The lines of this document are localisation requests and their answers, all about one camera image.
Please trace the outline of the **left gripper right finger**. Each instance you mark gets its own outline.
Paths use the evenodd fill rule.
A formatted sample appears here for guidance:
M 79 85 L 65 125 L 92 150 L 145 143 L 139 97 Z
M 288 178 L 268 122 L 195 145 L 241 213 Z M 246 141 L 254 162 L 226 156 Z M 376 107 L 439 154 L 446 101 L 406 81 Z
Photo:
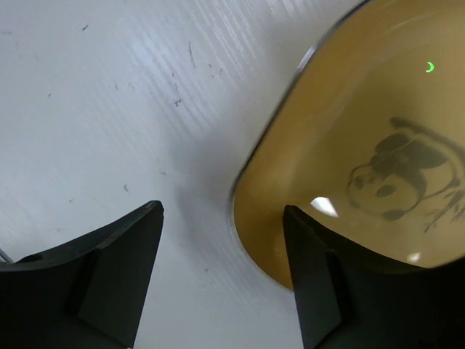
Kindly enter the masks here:
M 283 230 L 306 348 L 462 348 L 464 260 L 420 268 L 371 251 L 295 206 Z

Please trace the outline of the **yellow square plate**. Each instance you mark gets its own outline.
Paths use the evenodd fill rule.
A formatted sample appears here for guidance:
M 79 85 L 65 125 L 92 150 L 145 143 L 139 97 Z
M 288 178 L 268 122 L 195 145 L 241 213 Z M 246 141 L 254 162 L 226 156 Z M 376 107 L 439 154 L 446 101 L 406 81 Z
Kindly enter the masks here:
M 351 9 L 310 52 L 232 196 L 243 248 L 286 288 L 286 206 L 393 260 L 462 258 L 464 3 Z

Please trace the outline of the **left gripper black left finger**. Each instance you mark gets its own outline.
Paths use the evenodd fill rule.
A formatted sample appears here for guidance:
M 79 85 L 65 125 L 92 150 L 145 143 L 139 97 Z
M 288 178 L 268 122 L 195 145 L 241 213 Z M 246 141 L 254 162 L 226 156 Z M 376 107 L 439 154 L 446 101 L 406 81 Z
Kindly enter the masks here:
M 149 201 L 17 262 L 2 256 L 1 346 L 132 348 L 162 227 L 162 203 Z

